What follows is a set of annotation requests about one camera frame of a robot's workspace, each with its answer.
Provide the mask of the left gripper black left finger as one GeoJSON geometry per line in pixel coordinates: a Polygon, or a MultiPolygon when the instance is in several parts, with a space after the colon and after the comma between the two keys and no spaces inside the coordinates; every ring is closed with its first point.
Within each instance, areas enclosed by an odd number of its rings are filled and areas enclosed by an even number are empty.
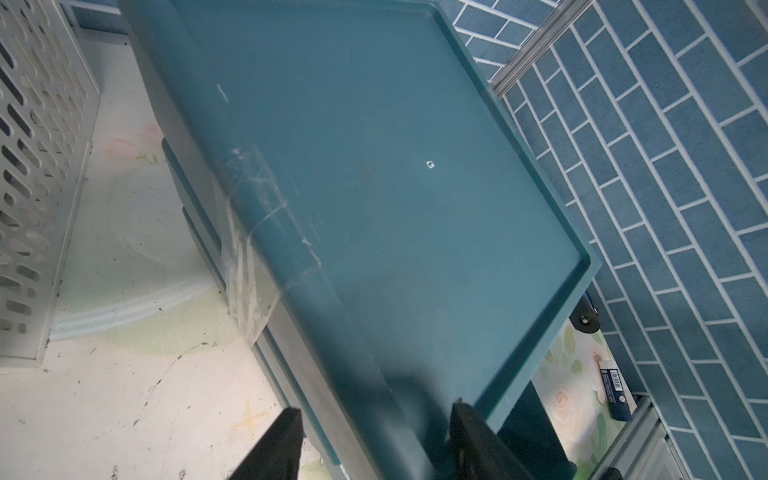
{"type": "Polygon", "coordinates": [[[228,479],[297,480],[303,440],[301,410],[285,408],[228,479]]]}

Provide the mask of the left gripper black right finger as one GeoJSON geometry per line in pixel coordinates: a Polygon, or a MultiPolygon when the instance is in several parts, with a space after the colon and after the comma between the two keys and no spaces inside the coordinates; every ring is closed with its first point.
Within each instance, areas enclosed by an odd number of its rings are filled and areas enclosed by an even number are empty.
{"type": "Polygon", "coordinates": [[[531,473],[467,403],[452,405],[449,438],[456,479],[532,479],[531,473]]]}

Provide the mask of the teal drawer cabinet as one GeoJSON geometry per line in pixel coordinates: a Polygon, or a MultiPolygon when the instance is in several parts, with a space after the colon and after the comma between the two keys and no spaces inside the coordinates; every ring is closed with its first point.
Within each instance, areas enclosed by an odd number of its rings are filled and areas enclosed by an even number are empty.
{"type": "Polygon", "coordinates": [[[195,243],[336,479],[571,479],[532,376],[598,268],[435,1],[123,1],[195,243]]]}

